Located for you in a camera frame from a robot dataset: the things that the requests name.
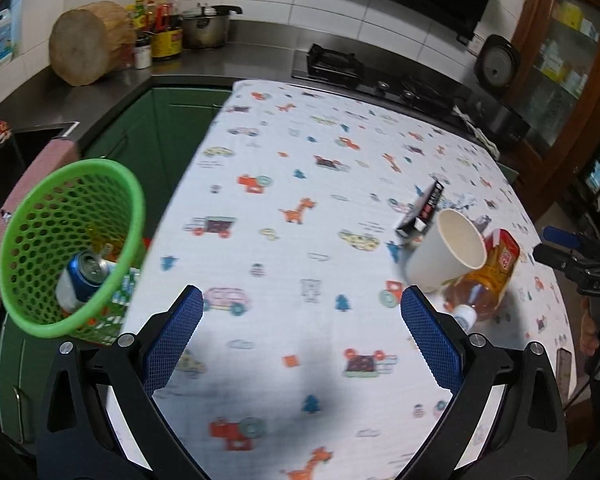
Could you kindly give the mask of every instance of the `pot handle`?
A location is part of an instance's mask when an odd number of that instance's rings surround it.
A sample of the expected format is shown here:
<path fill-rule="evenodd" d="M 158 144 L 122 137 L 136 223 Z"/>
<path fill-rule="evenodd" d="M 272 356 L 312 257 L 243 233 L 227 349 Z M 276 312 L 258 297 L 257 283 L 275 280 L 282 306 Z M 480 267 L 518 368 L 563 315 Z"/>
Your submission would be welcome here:
<path fill-rule="evenodd" d="M 242 14 L 242 7 L 236 5 L 214 5 L 213 8 L 219 16 L 228 15 L 232 11 L 236 14 Z"/>

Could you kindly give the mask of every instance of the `table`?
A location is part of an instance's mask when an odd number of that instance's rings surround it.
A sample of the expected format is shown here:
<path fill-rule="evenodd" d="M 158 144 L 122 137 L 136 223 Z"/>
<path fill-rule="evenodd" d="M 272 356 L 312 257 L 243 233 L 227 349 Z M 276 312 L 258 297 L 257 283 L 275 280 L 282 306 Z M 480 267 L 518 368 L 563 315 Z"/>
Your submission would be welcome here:
<path fill-rule="evenodd" d="M 538 236 L 485 150 L 342 96 L 237 82 L 162 218 L 124 329 L 189 283 L 203 291 L 202 321 L 154 400 L 213 480 L 393 478 L 418 449 L 451 395 L 395 306 L 395 282 L 408 283 L 394 228 L 433 178 L 443 206 L 522 248 L 503 308 L 474 331 L 509 348 L 537 340 L 554 371 L 557 348 L 573 353 L 554 272 L 533 261 Z M 109 411 L 142 463 L 114 399 Z"/>

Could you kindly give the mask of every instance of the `cabinet handle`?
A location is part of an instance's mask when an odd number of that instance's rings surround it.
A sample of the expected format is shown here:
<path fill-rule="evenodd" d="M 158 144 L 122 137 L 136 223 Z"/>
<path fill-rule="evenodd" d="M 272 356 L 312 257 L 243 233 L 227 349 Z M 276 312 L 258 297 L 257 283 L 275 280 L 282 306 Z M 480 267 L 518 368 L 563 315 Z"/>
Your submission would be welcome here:
<path fill-rule="evenodd" d="M 128 137 L 126 135 L 126 130 L 122 130 L 122 139 L 120 139 L 116 143 L 116 145 L 109 150 L 109 153 L 107 153 L 106 155 L 101 156 L 100 158 L 110 158 L 115 152 L 117 152 L 117 150 L 119 148 L 121 148 L 122 146 L 126 146 L 127 143 L 128 143 Z"/>
<path fill-rule="evenodd" d="M 18 402 L 18 427 L 20 428 L 18 444 L 28 444 L 29 441 L 24 438 L 24 423 L 22 421 L 22 396 L 26 397 L 26 394 L 15 384 L 13 385 L 13 393 L 16 394 L 16 401 Z"/>

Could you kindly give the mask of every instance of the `electrical outlet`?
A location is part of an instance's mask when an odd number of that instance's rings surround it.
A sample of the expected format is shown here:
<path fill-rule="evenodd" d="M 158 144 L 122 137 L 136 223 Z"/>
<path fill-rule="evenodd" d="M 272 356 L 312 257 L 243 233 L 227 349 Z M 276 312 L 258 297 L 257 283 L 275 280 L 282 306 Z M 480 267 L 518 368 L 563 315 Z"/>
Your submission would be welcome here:
<path fill-rule="evenodd" d="M 478 57 L 478 54 L 480 54 L 483 45 L 484 38 L 479 34 L 474 34 L 474 38 L 469 42 L 469 45 L 467 45 L 466 49 L 469 51 L 470 54 L 472 54 L 475 57 Z"/>

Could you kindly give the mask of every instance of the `gas stove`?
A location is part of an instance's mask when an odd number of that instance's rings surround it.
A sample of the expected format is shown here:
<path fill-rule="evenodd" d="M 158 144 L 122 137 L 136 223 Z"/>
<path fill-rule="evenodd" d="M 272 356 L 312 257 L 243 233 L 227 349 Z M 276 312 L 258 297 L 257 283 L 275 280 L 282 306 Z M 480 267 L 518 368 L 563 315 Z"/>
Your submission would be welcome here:
<path fill-rule="evenodd" d="M 416 112 L 410 115 L 419 119 L 466 130 L 464 123 L 452 114 L 458 96 L 445 94 L 414 75 L 382 72 L 363 65 L 354 54 L 328 50 L 318 44 L 306 54 L 296 52 L 296 56 L 306 56 L 306 61 L 294 63 L 293 78 L 347 88 L 400 105 L 408 112 Z"/>

